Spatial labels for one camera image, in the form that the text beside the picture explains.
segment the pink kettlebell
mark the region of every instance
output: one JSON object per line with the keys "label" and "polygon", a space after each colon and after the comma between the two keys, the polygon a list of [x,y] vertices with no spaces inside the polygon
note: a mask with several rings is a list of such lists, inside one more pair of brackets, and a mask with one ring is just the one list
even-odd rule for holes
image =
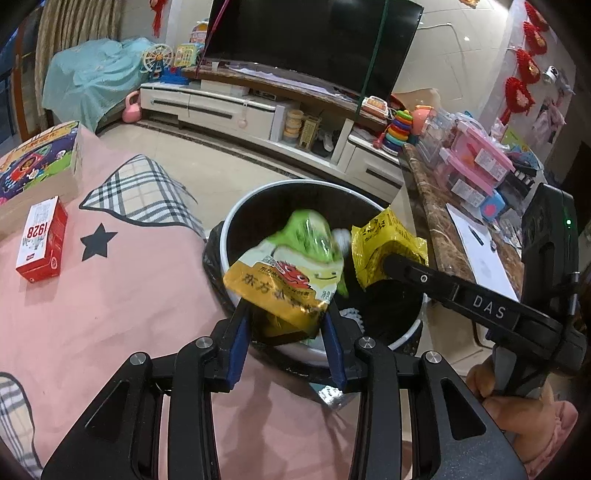
{"label": "pink kettlebell", "polygon": [[122,117],[126,124],[133,124],[142,119],[142,109],[139,106],[139,90],[131,92],[125,97],[125,109],[123,110]]}

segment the black star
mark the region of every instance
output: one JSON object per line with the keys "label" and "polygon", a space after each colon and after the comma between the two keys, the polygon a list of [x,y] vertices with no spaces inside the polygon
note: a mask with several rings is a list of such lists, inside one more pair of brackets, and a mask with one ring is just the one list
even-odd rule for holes
{"label": "black star", "polygon": [[117,232],[105,232],[105,226],[101,223],[95,230],[95,233],[89,236],[83,236],[80,241],[85,245],[82,261],[90,257],[100,255],[107,258],[107,243],[115,236]]}

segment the cable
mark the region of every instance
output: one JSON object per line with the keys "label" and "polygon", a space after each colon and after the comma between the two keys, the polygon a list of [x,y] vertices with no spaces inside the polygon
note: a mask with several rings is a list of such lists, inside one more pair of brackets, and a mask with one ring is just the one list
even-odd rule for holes
{"label": "cable", "polygon": [[453,36],[456,37],[457,45],[460,47],[460,51],[462,50],[462,44],[460,43],[460,37],[457,36],[456,28],[451,23],[439,23],[437,25],[429,25],[428,27],[419,27],[417,30],[429,30],[430,28],[436,27],[451,27],[453,30]]}
{"label": "cable", "polygon": [[389,0],[384,0],[384,9],[382,10],[382,21],[379,24],[378,38],[375,39],[374,53],[371,55],[371,61],[369,62],[368,71],[365,73],[365,80],[363,81],[363,88],[361,89],[361,95],[359,95],[359,102],[357,102],[357,110],[355,111],[355,119],[359,116],[361,111],[361,104],[365,99],[365,91],[367,90],[369,78],[374,70],[375,59],[378,56],[379,44],[382,41],[382,34],[384,33],[384,25],[386,24],[386,17],[388,16],[388,4]]}

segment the black tv screen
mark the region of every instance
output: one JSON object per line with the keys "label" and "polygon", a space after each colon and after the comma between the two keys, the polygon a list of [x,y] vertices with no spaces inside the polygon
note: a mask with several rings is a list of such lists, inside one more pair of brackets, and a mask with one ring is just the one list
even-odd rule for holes
{"label": "black tv screen", "polygon": [[[388,16],[365,95],[388,99],[423,7],[388,0]],[[214,0],[210,30],[223,5]],[[206,58],[295,70],[361,93],[384,0],[230,0]]]}

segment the teal cloth cover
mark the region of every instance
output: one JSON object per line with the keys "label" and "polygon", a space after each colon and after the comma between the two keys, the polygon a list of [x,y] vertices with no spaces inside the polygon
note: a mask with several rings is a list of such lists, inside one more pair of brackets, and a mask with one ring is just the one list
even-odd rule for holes
{"label": "teal cloth cover", "polygon": [[150,45],[146,38],[122,43],[103,38],[56,53],[47,70],[43,108],[62,122],[78,120],[96,131],[103,115],[146,81],[140,70],[142,52]]}

